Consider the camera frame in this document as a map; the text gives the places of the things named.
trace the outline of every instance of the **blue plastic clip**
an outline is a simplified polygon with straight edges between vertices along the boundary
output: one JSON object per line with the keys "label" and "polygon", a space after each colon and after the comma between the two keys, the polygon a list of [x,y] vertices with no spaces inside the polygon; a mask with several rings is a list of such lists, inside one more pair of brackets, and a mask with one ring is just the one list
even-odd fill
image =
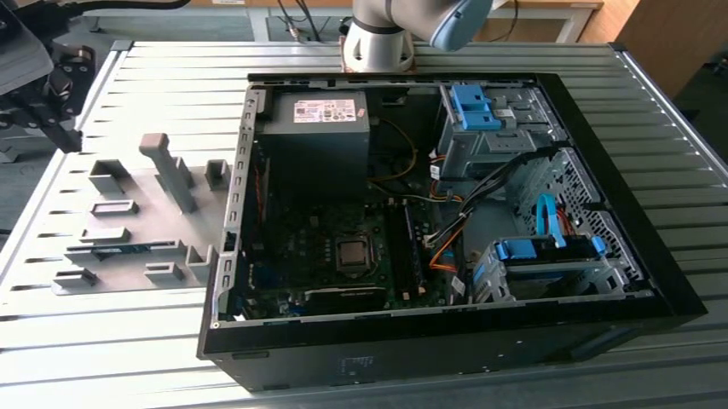
{"label": "blue plastic clip", "polygon": [[607,245],[604,244],[604,240],[600,236],[592,237],[592,245],[595,246],[595,250],[599,255],[604,256],[607,254]]}
{"label": "blue plastic clip", "polygon": [[453,105],[464,118],[464,130],[499,130],[501,121],[491,112],[491,99],[480,85],[453,85]]}
{"label": "blue plastic clip", "polygon": [[536,233],[551,235],[556,240],[556,247],[567,246],[567,240],[564,240],[556,213],[556,198],[555,195],[550,193],[543,193],[539,197],[539,203],[536,205]]}
{"label": "blue plastic clip", "polygon": [[505,240],[503,244],[505,245],[512,260],[524,260],[527,258],[538,257],[536,248],[529,239]]}
{"label": "blue plastic clip", "polygon": [[503,243],[499,243],[496,245],[496,253],[499,253],[499,260],[508,260],[509,259],[509,253],[505,250],[505,247],[503,246]]}

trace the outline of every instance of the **floor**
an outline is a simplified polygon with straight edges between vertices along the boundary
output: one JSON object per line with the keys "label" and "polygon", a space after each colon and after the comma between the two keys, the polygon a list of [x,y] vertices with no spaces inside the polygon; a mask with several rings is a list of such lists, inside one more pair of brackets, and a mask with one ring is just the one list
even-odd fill
{"label": "floor", "polygon": [[[325,41],[340,37],[340,18],[314,18]],[[310,35],[306,25],[298,24],[302,36]],[[145,41],[252,41],[253,31],[249,21],[240,17],[197,18],[181,17],[174,20],[155,17],[135,19],[102,18],[99,33],[89,33],[79,24],[59,42],[86,44],[97,50],[97,59],[103,62],[115,40]],[[273,41],[288,41],[290,36],[278,19],[270,20]],[[722,78],[710,70],[699,72],[676,99],[678,106],[691,116],[694,125],[719,153],[728,158],[728,74]],[[21,129],[0,133],[0,139],[13,142],[19,150],[19,159],[14,164],[0,164],[0,229],[10,229],[18,221],[26,202],[41,180],[54,146],[43,137],[27,135]],[[0,235],[0,248],[6,237]]]}

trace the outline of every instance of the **aluminum profile table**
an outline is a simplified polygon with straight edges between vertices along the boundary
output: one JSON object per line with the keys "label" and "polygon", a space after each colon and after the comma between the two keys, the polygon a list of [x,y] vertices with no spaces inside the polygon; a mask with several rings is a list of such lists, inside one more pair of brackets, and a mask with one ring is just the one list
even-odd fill
{"label": "aluminum profile table", "polygon": [[85,152],[54,157],[0,255],[3,407],[726,407],[728,173],[632,57],[607,45],[493,43],[447,55],[421,47],[419,69],[562,74],[710,309],[678,330],[575,365],[252,395],[196,357],[204,288],[51,293],[75,212],[94,196],[89,164],[134,162],[149,131],[170,134],[192,166],[230,161],[246,75],[336,72],[338,52],[336,44],[115,45],[81,118]]}

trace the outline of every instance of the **yellow wire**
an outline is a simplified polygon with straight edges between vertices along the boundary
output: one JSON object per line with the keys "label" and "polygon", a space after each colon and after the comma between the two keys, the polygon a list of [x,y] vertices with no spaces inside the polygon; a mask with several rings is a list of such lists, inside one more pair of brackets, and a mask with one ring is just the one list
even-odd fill
{"label": "yellow wire", "polygon": [[416,164],[419,164],[419,149],[415,146],[415,141],[412,140],[411,136],[405,133],[403,128],[400,128],[400,126],[395,122],[392,122],[389,119],[384,119],[384,118],[381,118],[380,121],[387,122],[388,124],[391,124],[393,126],[393,128],[397,130],[397,132],[400,132],[400,135],[403,135],[403,138],[405,138],[405,140],[408,140],[408,143],[411,144],[411,149],[412,149],[412,161],[411,161],[411,166],[408,166],[408,169],[405,169],[397,175],[373,177],[373,178],[369,179],[371,181],[392,181],[392,180],[405,176],[407,174],[409,174],[412,172],[412,170],[415,169]]}

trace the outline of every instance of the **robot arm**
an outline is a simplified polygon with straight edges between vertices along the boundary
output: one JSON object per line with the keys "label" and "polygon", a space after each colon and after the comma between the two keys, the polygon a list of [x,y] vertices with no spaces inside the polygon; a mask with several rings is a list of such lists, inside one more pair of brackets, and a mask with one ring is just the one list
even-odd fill
{"label": "robot arm", "polygon": [[461,49],[483,27],[493,0],[356,0],[354,24],[407,30],[445,51]]}
{"label": "robot arm", "polygon": [[493,0],[356,0],[344,47],[350,71],[397,72],[412,65],[407,32],[445,51],[461,49],[483,27]]}

